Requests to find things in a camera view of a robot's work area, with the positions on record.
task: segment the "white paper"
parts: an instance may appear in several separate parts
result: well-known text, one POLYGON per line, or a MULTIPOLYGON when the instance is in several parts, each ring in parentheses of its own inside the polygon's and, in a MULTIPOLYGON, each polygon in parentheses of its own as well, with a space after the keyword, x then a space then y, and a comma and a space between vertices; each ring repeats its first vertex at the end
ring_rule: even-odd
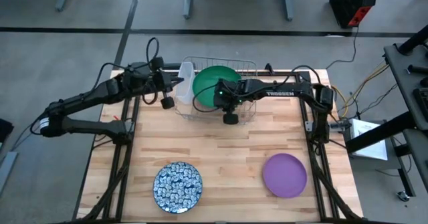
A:
MULTIPOLYGON (((362 120, 351 120, 352 129, 351 129, 351 137, 355 138, 373 128, 379 126, 379 124, 374 124, 362 120)), ((378 143, 374 143, 364 149, 358 150, 353 153, 356 156, 364 156, 369 158, 377 158, 380 160, 388 160, 387 148, 385 146, 385 140, 381 140, 378 143)))

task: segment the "purple plate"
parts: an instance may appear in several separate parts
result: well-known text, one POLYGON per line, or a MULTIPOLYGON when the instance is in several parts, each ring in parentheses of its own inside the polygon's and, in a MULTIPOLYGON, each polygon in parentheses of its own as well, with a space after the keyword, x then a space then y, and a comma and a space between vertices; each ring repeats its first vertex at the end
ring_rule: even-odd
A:
POLYGON ((308 177, 303 164, 290 154, 276 154, 263 167, 266 187, 277 197, 292 198, 300 195, 308 177))

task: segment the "concrete floor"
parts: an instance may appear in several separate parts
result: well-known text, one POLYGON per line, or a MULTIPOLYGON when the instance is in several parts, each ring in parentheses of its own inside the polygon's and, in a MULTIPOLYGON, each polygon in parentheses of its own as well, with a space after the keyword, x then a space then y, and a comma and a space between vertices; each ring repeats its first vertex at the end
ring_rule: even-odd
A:
MULTIPOLYGON (((0 27, 123 28, 132 0, 68 0, 64 12, 54 10, 55 0, 0 0, 0 27)), ((284 19, 280 0, 195 0, 193 17, 185 21, 183 0, 139 0, 134 29, 250 29, 281 31, 349 31, 337 26, 328 0, 295 0, 293 22, 284 19)), ((420 30, 428 23, 428 0, 378 0, 360 26, 360 32, 420 30)), ((0 32, 0 118, 12 121, 15 130, 0 158, 19 133, 52 101, 92 87, 100 66, 113 62, 121 34, 7 33, 0 32)), ((151 35, 130 35, 122 65, 144 61, 151 35)), ((156 35, 166 62, 188 55, 251 60, 259 68, 276 69, 298 64, 325 68, 335 59, 352 55, 351 37, 274 37, 236 35, 156 35)), ((383 58, 383 46, 399 38, 358 37, 352 64, 336 64, 328 73, 332 84, 348 95, 383 58)), ((109 76, 106 69, 102 79, 109 76)), ((371 81, 358 97, 361 108, 384 94, 395 83, 387 70, 371 81)), ((100 106, 76 114, 97 120, 100 106)), ((363 119, 389 119, 407 108, 394 90, 363 119)), ((31 136, 18 149, 19 158, 0 196, 4 223, 51 223, 70 220, 84 175, 91 135, 60 138, 31 136)), ((402 191, 399 178, 376 172, 354 177, 364 216, 375 221, 426 223, 427 191, 417 169, 410 172, 417 196, 408 203, 394 193, 402 191)))

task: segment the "white plastic container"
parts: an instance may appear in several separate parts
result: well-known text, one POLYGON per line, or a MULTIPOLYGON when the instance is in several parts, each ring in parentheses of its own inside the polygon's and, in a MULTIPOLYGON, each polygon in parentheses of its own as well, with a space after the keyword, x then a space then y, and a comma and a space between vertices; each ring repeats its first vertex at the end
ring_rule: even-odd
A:
POLYGON ((184 104, 192 104, 193 100, 193 80, 195 79, 195 69, 192 62, 183 62, 180 66, 179 77, 185 80, 176 89, 175 96, 184 104))

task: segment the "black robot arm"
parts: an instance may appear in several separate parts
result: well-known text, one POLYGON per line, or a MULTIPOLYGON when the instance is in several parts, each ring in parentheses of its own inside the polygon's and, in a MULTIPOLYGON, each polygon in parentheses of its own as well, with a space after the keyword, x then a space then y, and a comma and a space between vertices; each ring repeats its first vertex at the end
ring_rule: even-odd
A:
POLYGON ((333 108, 333 91, 322 84, 265 83, 257 79, 230 82, 220 79, 215 87, 214 105, 225 112, 225 124, 237 124, 238 115, 233 113, 236 107, 245 101, 252 102, 264 97, 298 97, 305 101, 315 113, 312 140, 328 142, 330 127, 327 117, 333 108))
POLYGON ((153 59, 150 67, 145 63, 133 63, 121 74, 98 84, 89 92, 52 102, 37 119, 40 123, 40 134, 45 137, 61 136, 65 133, 105 134, 114 144, 128 144, 131 141, 130 127, 122 120, 91 122, 72 120, 67 115, 99 104, 114 104, 126 98, 157 92, 163 93, 163 108, 172 108, 174 100, 167 94, 183 79, 162 71, 162 66, 163 60, 160 57, 153 59))

